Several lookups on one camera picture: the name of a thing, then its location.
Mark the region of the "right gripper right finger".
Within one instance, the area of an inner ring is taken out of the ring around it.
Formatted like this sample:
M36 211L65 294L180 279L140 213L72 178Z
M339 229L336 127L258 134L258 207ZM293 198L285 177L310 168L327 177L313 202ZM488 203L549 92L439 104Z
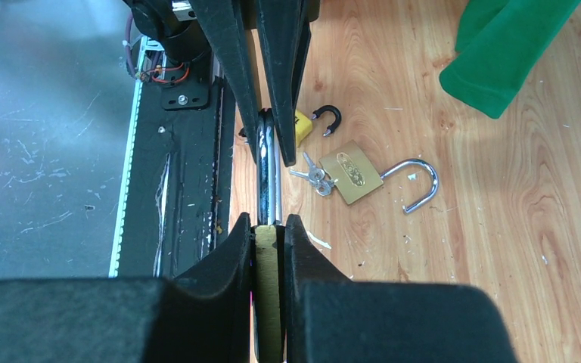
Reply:
M499 310L463 284L353 281L289 215L284 292L291 362L514 362Z

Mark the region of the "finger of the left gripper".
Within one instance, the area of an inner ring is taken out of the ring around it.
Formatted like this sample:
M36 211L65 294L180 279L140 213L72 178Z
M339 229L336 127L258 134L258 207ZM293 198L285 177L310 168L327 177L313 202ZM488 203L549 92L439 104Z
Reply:
M285 166L297 162L295 111L311 32L308 1L256 1L256 28Z
M241 2L190 0L190 4L234 93L251 154L257 160L259 104Z

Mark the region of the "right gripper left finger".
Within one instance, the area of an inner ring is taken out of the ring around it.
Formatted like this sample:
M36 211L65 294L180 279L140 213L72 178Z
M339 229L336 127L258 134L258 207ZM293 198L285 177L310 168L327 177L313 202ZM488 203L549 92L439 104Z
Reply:
M250 217L173 279L0 280L0 362L247 362Z

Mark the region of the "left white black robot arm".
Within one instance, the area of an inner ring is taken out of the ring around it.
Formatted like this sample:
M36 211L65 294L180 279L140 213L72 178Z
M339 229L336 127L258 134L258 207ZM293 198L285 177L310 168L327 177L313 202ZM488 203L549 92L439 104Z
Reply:
M166 56L189 63L211 50L235 95L250 148L264 115L254 52L260 47L272 123L281 158L296 163L294 114L319 1L190 1L193 17L173 1L128 1L138 30L158 41Z

